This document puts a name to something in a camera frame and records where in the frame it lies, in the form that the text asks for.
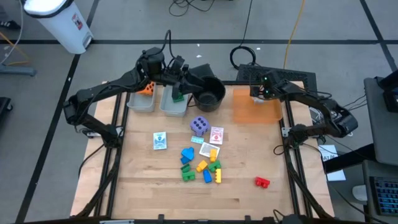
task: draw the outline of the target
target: green block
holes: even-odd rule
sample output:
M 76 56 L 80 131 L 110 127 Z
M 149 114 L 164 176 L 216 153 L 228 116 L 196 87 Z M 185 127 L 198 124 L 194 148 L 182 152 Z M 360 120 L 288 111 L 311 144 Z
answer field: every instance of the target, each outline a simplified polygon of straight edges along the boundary
M 191 169 L 191 165 L 190 164 L 185 164 L 183 167 L 181 167 L 181 171 L 184 172 L 188 172 Z
M 195 180 L 195 171 L 182 173 L 182 179 L 187 182 L 189 180 Z
M 221 169 L 221 163 L 220 161 L 216 160 L 216 162 L 210 164 L 207 166 L 210 170 L 210 172 L 216 172 L 216 169 Z
M 178 93 L 178 98 L 177 99 L 173 99 L 174 103 L 178 103 L 184 101 L 184 96 L 181 93 Z

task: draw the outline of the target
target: table leg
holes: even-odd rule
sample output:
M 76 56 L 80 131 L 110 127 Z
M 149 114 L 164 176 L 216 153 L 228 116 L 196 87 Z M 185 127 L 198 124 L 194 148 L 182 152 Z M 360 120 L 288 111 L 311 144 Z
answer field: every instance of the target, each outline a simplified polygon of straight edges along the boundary
M 376 161 L 373 143 L 324 162 L 325 172 L 328 174 L 338 171 L 359 164 L 365 159 Z

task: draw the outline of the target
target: orange tray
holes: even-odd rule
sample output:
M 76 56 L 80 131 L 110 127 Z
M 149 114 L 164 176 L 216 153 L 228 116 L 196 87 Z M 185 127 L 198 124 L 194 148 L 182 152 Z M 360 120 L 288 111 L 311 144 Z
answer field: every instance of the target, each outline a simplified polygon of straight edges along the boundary
M 250 90 L 234 90 L 233 118 L 235 123 L 275 123 L 282 119 L 279 100 L 254 103 Z

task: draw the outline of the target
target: clear plastic container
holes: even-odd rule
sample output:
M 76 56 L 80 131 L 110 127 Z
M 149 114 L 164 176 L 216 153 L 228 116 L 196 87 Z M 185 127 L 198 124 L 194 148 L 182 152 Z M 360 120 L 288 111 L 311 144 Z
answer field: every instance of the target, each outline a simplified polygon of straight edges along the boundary
M 155 110 L 155 98 L 157 92 L 157 85 L 154 86 L 154 93 L 152 96 L 147 96 L 138 93 L 131 93 L 130 100 L 127 106 L 135 112 L 150 113 Z
M 174 103 L 172 98 L 173 87 L 167 85 L 162 94 L 160 101 L 160 109 L 166 113 L 167 116 L 183 117 L 187 111 L 188 96 L 183 95 L 184 100 Z

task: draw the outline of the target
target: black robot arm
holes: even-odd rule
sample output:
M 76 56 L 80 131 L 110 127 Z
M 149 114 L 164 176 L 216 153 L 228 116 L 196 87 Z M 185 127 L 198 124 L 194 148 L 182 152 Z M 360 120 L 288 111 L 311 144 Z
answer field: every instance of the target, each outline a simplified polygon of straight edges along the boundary
M 123 92 L 134 93 L 143 90 L 151 81 L 163 85 L 172 85 L 172 97 L 178 98 L 179 94 L 188 94 L 201 91 L 204 81 L 190 73 L 184 59 L 177 56 L 166 66 L 162 49 L 157 47 L 142 51 L 136 66 L 126 72 L 121 78 L 85 90 L 79 90 L 63 103 L 63 111 L 68 124 L 83 125 L 98 133 L 103 138 L 106 147 L 118 147 L 120 138 L 116 127 L 103 124 L 92 115 L 88 108 L 94 102 Z
M 322 113 L 323 123 L 313 126 L 297 124 L 290 129 L 286 141 L 293 147 L 302 144 L 310 136 L 328 134 L 343 138 L 358 127 L 355 117 L 335 100 L 309 93 L 288 80 L 279 80 L 275 72 L 263 75 L 261 85 L 251 86 L 250 94 L 263 100 L 298 101 Z

